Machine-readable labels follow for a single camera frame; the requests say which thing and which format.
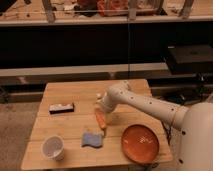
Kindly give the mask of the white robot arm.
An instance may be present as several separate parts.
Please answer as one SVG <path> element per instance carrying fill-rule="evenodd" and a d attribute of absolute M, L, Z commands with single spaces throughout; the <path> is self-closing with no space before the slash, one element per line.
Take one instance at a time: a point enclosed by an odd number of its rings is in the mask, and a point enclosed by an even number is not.
<path fill-rule="evenodd" d="M 104 113 L 127 104 L 169 124 L 181 132 L 178 171 L 213 171 L 213 102 L 186 107 L 136 94 L 128 81 L 121 81 L 108 87 L 97 103 Z"/>

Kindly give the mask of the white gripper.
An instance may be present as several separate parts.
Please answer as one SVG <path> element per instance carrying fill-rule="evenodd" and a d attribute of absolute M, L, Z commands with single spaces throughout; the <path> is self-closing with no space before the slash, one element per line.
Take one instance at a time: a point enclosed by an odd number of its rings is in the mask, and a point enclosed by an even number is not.
<path fill-rule="evenodd" d="M 103 106 L 101 105 L 101 99 L 103 95 L 101 93 L 96 94 L 96 102 L 95 102 L 95 109 L 101 114 L 103 119 L 105 120 L 106 124 L 109 124 L 111 122 L 111 115 L 107 113 Z"/>

